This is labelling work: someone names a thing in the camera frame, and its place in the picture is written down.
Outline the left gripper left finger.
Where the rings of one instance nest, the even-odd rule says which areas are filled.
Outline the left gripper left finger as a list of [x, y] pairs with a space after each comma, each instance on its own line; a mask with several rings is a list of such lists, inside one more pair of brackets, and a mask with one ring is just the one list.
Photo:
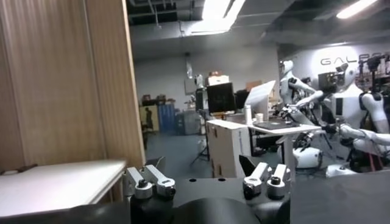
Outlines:
[[140, 169], [128, 167], [123, 172], [123, 196], [130, 200], [148, 200], [153, 196], [173, 198], [176, 194], [176, 182], [167, 177], [164, 156], [149, 159]]

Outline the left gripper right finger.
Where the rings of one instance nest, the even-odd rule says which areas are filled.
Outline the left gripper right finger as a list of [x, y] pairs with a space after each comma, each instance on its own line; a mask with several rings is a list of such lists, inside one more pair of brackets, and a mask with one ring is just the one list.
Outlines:
[[259, 162], [255, 165], [248, 156], [239, 156], [240, 165], [244, 171], [243, 194], [251, 200], [261, 194], [263, 186], [271, 199], [283, 198], [290, 192], [291, 171], [285, 164], [278, 164], [273, 169], [268, 163]]

